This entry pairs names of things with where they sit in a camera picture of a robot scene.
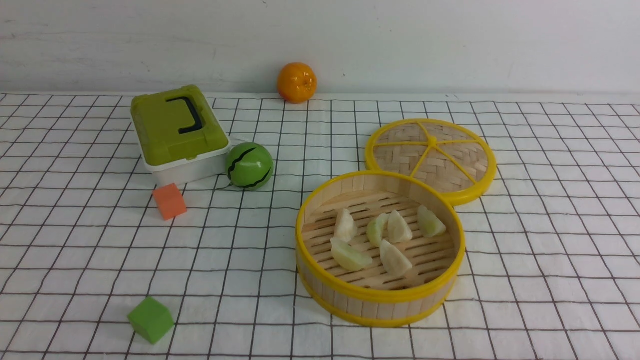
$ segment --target toy orange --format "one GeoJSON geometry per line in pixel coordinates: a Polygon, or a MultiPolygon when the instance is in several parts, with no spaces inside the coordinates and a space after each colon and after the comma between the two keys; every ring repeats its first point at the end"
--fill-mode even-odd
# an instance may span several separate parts
{"type": "Polygon", "coordinates": [[[317,79],[314,71],[304,63],[289,63],[278,76],[278,92],[293,104],[305,102],[316,93],[317,79]]]}

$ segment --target green cube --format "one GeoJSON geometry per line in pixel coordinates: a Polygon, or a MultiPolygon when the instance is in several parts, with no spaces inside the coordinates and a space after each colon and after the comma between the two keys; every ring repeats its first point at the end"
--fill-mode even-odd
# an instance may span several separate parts
{"type": "Polygon", "coordinates": [[[151,344],[155,344],[173,327],[173,318],[166,306],[147,297],[127,316],[133,329],[151,344]]]}

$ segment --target toy watermelon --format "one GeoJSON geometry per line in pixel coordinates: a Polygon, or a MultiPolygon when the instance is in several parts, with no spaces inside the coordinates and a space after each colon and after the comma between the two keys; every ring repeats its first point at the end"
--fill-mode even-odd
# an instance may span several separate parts
{"type": "Polygon", "coordinates": [[[245,190],[264,186],[273,175],[273,158],[267,149],[253,142],[234,147],[227,155],[227,176],[245,190]]]}

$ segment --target bamboo steamer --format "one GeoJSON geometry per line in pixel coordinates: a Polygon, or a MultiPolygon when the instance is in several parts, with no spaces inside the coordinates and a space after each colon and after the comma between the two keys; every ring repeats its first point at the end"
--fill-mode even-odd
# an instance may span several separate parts
{"type": "Polygon", "coordinates": [[[497,171],[493,151],[464,127],[441,120],[409,119],[375,132],[365,149],[369,170],[423,182],[453,206],[484,194],[497,171]]]}
{"type": "Polygon", "coordinates": [[[305,201],[296,222],[298,272],[307,291],[330,313],[364,326],[402,326],[436,311],[453,287],[464,254],[462,225],[449,202],[423,182],[393,172],[354,172],[328,181],[305,201]],[[445,234],[422,237],[420,205],[447,226],[445,234]],[[331,255],[330,239],[343,208],[358,226],[349,244],[374,259],[358,272],[345,270],[331,255]],[[413,264],[402,277],[386,273],[379,248],[366,236],[369,221],[392,210],[400,212],[413,231],[411,241],[395,244],[413,264]]]}

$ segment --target grid tablecloth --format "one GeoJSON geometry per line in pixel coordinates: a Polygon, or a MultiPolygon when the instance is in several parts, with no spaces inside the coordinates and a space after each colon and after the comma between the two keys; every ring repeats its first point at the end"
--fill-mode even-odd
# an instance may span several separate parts
{"type": "Polygon", "coordinates": [[[0,94],[3,359],[640,359],[640,106],[341,99],[210,97],[275,174],[256,192],[181,186],[189,211],[163,222],[130,96],[0,94]],[[373,131],[418,117],[485,138],[499,173],[457,208],[468,251],[445,305],[354,326],[301,285],[294,220],[320,184],[365,168],[373,131]],[[153,346],[126,319],[147,295],[177,321],[153,346]]]}

